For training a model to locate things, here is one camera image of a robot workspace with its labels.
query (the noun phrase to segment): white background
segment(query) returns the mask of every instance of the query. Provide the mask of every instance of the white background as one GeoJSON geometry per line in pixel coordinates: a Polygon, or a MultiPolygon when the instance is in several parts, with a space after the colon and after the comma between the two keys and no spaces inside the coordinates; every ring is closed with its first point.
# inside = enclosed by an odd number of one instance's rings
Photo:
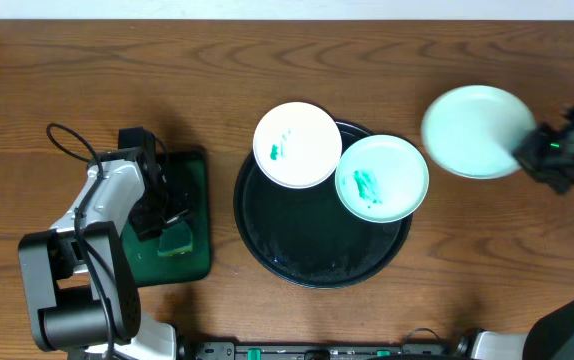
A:
{"type": "Polygon", "coordinates": [[[0,19],[574,20],[574,0],[0,0],[0,19]]]}

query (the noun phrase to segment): green tray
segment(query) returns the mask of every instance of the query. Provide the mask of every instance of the green tray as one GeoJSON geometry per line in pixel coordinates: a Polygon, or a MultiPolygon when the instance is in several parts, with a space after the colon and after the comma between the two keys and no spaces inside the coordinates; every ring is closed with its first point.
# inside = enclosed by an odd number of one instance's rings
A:
{"type": "Polygon", "coordinates": [[[190,151],[169,154],[169,164],[165,164],[164,157],[160,155],[158,161],[170,178],[183,179],[195,196],[196,211],[187,221],[194,243],[191,252],[159,257],[159,239],[140,242],[132,227],[125,225],[123,248],[138,287],[200,280],[209,274],[211,268],[205,157],[198,151],[190,151]]]}

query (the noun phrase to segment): sponge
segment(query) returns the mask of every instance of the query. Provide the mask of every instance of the sponge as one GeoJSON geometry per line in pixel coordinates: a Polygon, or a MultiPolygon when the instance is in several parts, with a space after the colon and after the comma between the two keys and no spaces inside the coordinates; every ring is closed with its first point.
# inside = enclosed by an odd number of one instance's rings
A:
{"type": "Polygon", "coordinates": [[[158,244],[158,256],[166,257],[190,252],[194,245],[194,235],[189,225],[181,221],[163,230],[158,244]]]}

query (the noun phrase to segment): wooden table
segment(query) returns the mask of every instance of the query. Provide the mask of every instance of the wooden table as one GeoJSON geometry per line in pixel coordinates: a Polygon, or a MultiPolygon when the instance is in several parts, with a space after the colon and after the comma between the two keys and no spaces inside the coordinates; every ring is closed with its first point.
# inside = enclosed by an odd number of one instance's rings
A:
{"type": "MultiPolygon", "coordinates": [[[[421,150],[427,106],[488,84],[560,123],[574,104],[574,23],[0,21],[0,359],[43,354],[29,332],[17,244],[66,211],[84,165],[47,140],[71,126],[100,150],[143,125],[209,166],[213,266],[204,280],[140,290],[143,309],[193,339],[399,342],[416,327],[526,332],[574,299],[574,190],[526,174],[460,178],[428,158],[429,193],[401,252],[340,290],[291,285],[241,241],[232,197],[254,127],[294,100],[421,150]]],[[[82,151],[73,141],[65,145],[82,151]]]]}

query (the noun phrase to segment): white plate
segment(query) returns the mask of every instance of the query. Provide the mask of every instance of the white plate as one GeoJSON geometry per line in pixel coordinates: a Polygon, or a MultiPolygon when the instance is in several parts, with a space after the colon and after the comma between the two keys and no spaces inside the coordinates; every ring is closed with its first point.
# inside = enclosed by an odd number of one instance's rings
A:
{"type": "Polygon", "coordinates": [[[254,157],[275,183],[304,189],[325,181],[342,153],[340,131],[324,110],[292,102],[270,110],[254,133],[254,157]]]}
{"type": "Polygon", "coordinates": [[[413,145],[395,136],[375,135],[345,151],[335,182],[340,201],[354,215],[388,223],[420,206],[427,194],[429,171],[413,145]]]}
{"type": "Polygon", "coordinates": [[[422,124],[429,156],[456,175],[493,179],[520,166],[511,155],[536,123],[516,96],[490,86],[465,86],[439,97],[422,124]]]}

